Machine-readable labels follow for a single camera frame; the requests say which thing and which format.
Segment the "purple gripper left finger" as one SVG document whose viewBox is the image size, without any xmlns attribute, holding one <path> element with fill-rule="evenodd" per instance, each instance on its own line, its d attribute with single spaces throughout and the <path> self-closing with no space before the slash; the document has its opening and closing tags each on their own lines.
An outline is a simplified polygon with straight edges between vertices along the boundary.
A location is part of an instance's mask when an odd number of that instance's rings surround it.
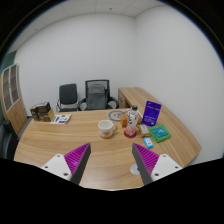
<svg viewBox="0 0 224 224">
<path fill-rule="evenodd" d="M 42 169 L 78 185 L 91 154 L 91 145 L 84 144 L 69 153 L 56 154 Z"/>
</svg>

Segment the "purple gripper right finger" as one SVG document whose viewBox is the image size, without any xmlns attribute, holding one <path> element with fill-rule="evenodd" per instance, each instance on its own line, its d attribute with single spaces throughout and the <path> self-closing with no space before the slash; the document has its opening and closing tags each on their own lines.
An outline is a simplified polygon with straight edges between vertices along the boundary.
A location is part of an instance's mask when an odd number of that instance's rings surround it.
<svg viewBox="0 0 224 224">
<path fill-rule="evenodd" d="M 182 169 L 167 154 L 158 155 L 137 143 L 132 144 L 132 154 L 144 185 Z"/>
</svg>

